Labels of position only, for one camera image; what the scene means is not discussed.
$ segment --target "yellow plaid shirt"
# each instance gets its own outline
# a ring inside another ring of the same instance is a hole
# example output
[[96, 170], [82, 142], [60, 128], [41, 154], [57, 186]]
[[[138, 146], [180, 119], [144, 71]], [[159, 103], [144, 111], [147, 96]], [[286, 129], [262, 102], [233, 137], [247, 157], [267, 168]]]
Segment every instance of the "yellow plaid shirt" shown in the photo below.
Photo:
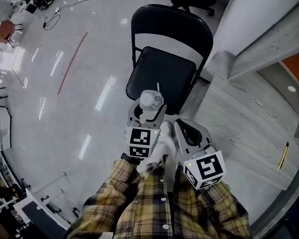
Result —
[[66, 237], [251, 238], [248, 214], [223, 182], [197, 191], [179, 166], [170, 205], [165, 160], [166, 155], [159, 163], [147, 165], [143, 173], [126, 160], [115, 161], [111, 176], [85, 202]]

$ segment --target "white tile floor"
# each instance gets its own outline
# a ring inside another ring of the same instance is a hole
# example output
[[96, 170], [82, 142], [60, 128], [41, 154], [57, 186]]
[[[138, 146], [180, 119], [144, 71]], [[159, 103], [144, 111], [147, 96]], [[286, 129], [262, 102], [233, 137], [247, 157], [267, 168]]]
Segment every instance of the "white tile floor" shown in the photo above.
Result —
[[[45, 14], [50, 18], [57, 6], [77, 1], [56, 0]], [[130, 20], [139, 7], [149, 3], [170, 5], [169, 0], [91, 0], [63, 9], [60, 21], [50, 31], [42, 29], [44, 18], [37, 11], [12, 64], [26, 87], [11, 71], [3, 77], [12, 114], [12, 149], [5, 153], [15, 172], [32, 187], [67, 172], [42, 196], [62, 188], [65, 193], [53, 203], [70, 221], [75, 219], [72, 208], [81, 208], [98, 190], [109, 176], [114, 160], [125, 150], [124, 131], [132, 103], [125, 94], [132, 72]], [[205, 11], [192, 9], [213, 33], [224, 10], [221, 5], [214, 8], [213, 18]], [[145, 44], [195, 62], [200, 59], [188, 47], [167, 37], [144, 35], [137, 39], [139, 47]], [[195, 86], [184, 106], [183, 118], [194, 117], [204, 88]], [[106, 96], [102, 105], [101, 96]], [[269, 194], [269, 203], [275, 193]], [[256, 209], [260, 202], [254, 202]]]

